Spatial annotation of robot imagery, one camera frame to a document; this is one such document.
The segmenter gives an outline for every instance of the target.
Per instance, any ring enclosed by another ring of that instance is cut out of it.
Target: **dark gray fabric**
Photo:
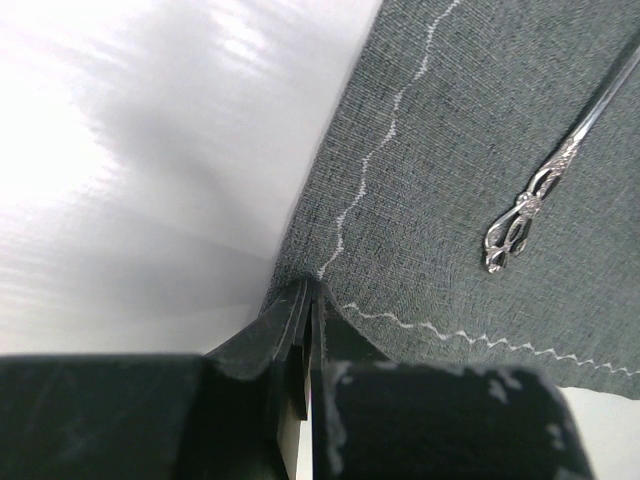
[[[640,398],[640,72],[525,252],[495,276],[481,263],[488,226],[638,29],[636,0],[384,2],[273,289],[337,254],[323,278],[394,359],[532,365],[561,386]]]

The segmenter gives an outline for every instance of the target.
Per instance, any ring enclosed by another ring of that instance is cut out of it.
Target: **white stitching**
[[[422,59],[422,61],[420,62],[420,68],[418,69],[418,71],[414,74],[414,76],[412,77],[411,81],[409,83],[407,83],[404,87],[402,87],[402,89],[396,93],[393,97],[393,110],[391,111],[391,124],[389,125],[389,130],[387,130],[386,135],[384,136],[384,138],[382,139],[382,142],[380,142],[378,144],[377,147],[375,147],[373,150],[371,150],[371,152],[369,152],[369,154],[364,157],[362,159],[362,170],[361,170],[361,176],[360,176],[360,188],[358,189],[358,193],[355,196],[355,198],[353,199],[353,202],[351,202],[351,204],[340,214],[336,217],[336,235],[338,237],[338,243],[336,245],[336,249],[333,251],[333,253],[331,254],[331,257],[329,258],[329,260],[327,261],[327,263],[325,263],[322,267],[320,267],[320,269],[317,272],[317,277],[319,280],[322,280],[322,278],[324,277],[324,274],[327,270],[327,267],[336,259],[340,256],[340,254],[344,251],[344,238],[342,237],[342,229],[344,226],[344,222],[347,218],[347,215],[349,214],[349,212],[351,210],[353,210],[358,203],[360,203],[360,200],[362,200],[362,198],[367,194],[367,170],[369,169],[369,161],[371,160],[371,157],[373,157],[376,153],[378,153],[379,150],[381,150],[382,148],[384,148],[384,146],[389,143],[391,141],[391,139],[393,137],[396,136],[396,123],[397,123],[397,112],[398,109],[400,108],[400,102],[402,102],[402,99],[404,97],[405,92],[411,88],[413,86],[413,84],[420,79],[420,77],[422,77],[428,69],[428,63],[429,63],[429,55],[430,55],[430,50],[431,50],[431,46],[433,45],[433,35],[436,31],[436,28],[438,28],[438,24],[445,19],[446,17],[448,17],[451,12],[453,11],[453,9],[458,6],[460,3],[462,2],[462,0],[454,0],[449,7],[447,7],[447,9],[444,11],[444,13],[440,14],[431,25],[429,25],[428,29],[427,29],[427,43],[425,44],[425,54],[424,57]]]
[[[435,333],[436,337],[438,337],[443,342],[451,340],[454,337],[462,337],[467,342],[469,342],[470,345],[473,345],[476,342],[480,342],[480,341],[485,342],[487,344],[488,348],[493,348],[496,345],[503,344],[505,347],[507,347],[512,352],[515,352],[516,350],[520,350],[520,349],[525,348],[527,350],[531,350],[531,352],[536,357],[538,355],[544,355],[546,353],[549,353],[556,360],[573,360],[579,367],[581,367],[582,365],[589,364],[594,368],[594,370],[598,370],[600,368],[608,368],[611,371],[612,374],[613,373],[618,373],[618,372],[623,372],[627,377],[632,377],[633,375],[640,375],[640,370],[636,370],[635,372],[630,372],[629,369],[627,369],[627,367],[613,368],[611,363],[608,363],[608,362],[604,363],[602,365],[596,365],[596,363],[595,363],[595,361],[593,359],[580,361],[580,360],[578,360],[578,357],[576,357],[573,354],[571,354],[571,355],[558,355],[554,348],[548,348],[546,350],[536,350],[535,347],[533,345],[531,345],[531,343],[529,343],[529,342],[524,343],[524,344],[519,345],[519,346],[514,346],[509,342],[509,340],[507,340],[504,337],[501,338],[500,340],[492,342],[491,340],[489,340],[489,337],[487,336],[486,333],[483,333],[478,338],[472,338],[469,335],[467,335],[467,332],[465,332],[464,330],[458,330],[457,332],[450,333],[450,334],[440,333],[438,331],[438,329],[431,322],[413,323],[413,324],[411,324],[411,323],[403,323],[393,313],[379,313],[377,315],[368,315],[368,314],[363,313],[362,311],[360,311],[360,308],[358,307],[358,305],[355,302],[350,303],[348,305],[345,305],[342,308],[343,309],[349,309],[350,308],[352,310],[355,310],[358,315],[360,315],[362,318],[365,318],[365,319],[388,318],[388,319],[392,320],[394,323],[396,323],[398,326],[400,326],[401,328],[405,328],[405,329],[412,329],[412,328],[416,328],[416,327],[426,327],[429,330],[431,330],[433,333]]]

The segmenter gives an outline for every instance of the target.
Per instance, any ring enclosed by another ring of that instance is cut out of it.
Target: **glossy white surface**
[[[0,351],[250,321],[378,3],[0,2]]]

